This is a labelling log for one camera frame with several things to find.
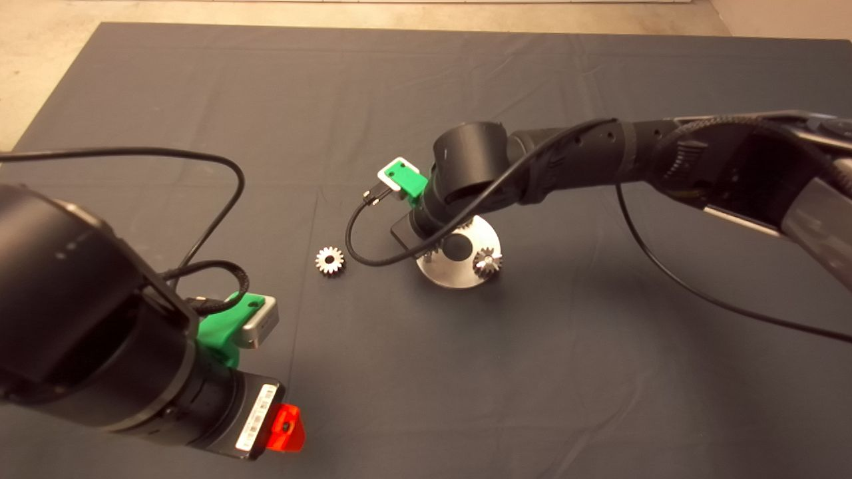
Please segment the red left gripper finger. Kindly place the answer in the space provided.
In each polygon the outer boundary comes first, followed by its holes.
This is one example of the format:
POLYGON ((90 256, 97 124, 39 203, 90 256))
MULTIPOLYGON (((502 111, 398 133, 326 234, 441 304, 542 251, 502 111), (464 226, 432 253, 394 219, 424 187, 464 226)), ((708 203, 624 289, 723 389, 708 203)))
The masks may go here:
POLYGON ((272 410, 274 421, 269 427, 267 449, 295 454, 301 452, 306 442, 301 409, 290 404, 276 404, 272 410))

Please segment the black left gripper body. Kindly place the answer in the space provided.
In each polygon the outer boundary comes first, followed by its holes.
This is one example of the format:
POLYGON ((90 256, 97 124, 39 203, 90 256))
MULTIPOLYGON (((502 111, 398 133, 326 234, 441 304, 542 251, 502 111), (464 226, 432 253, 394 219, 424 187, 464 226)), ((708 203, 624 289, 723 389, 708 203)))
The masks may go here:
POLYGON ((285 391, 280 380, 237 371, 236 395, 211 436, 210 451, 235 460, 257 460, 267 448, 273 408, 285 391))

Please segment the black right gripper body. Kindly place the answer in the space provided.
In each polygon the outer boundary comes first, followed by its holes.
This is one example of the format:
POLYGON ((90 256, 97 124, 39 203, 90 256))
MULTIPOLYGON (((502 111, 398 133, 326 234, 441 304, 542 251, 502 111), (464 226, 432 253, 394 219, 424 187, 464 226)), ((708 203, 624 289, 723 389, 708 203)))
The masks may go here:
POLYGON ((435 248, 430 235, 418 226, 415 212, 407 212, 390 228, 393 239, 407 252, 407 257, 423 257, 435 248))

